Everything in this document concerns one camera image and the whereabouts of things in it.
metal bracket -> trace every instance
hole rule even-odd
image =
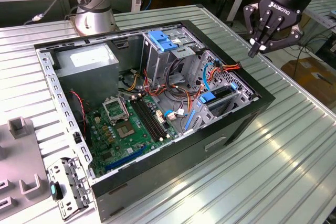
[[[83,211],[93,202],[93,195],[79,159],[61,158],[48,168],[50,179],[58,183],[62,199],[57,202],[63,220]]]

green motherboard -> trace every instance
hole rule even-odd
[[[142,100],[152,108],[152,111],[159,110],[150,96],[147,95]],[[166,122],[166,127],[162,129],[165,130],[167,136],[160,141],[154,140],[141,118],[136,114],[132,103],[125,101],[124,104],[129,118],[119,120],[114,125],[111,124],[103,106],[87,114],[91,133],[89,149],[93,157],[91,167],[97,177],[178,137],[175,129],[169,122]],[[110,116],[122,113],[122,109],[115,103],[107,106],[107,109]]]

white label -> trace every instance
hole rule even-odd
[[[181,41],[179,40],[179,39],[173,39],[172,40],[172,43],[175,43],[175,44],[177,44],[177,43],[180,43]]]
[[[78,52],[70,56],[76,68],[97,62],[108,62],[112,56],[105,47],[91,49],[85,52]]]
[[[323,75],[321,75],[320,73],[311,73],[316,79],[320,79],[320,77],[319,76],[322,76],[323,77]]]
[[[184,109],[178,109],[177,114],[179,115],[184,115]]]
[[[312,65],[309,63],[309,62],[300,62],[301,63],[301,65],[303,65],[303,67],[305,67],[305,68],[311,68],[312,67]]]

connector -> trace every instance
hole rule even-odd
[[[174,121],[176,119],[176,115],[174,112],[170,113],[167,115],[167,118],[170,120],[170,121]]]

red cable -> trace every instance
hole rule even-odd
[[[84,112],[84,107],[83,107],[82,100],[81,100],[81,98],[79,97],[79,95],[78,95],[76,92],[74,92],[73,90],[70,90],[70,93],[74,94],[74,95],[77,97],[77,99],[78,99],[78,101],[79,101],[79,103],[80,103],[80,107],[82,108],[83,124],[84,124],[84,133],[85,133],[86,123],[85,123],[85,112]]]

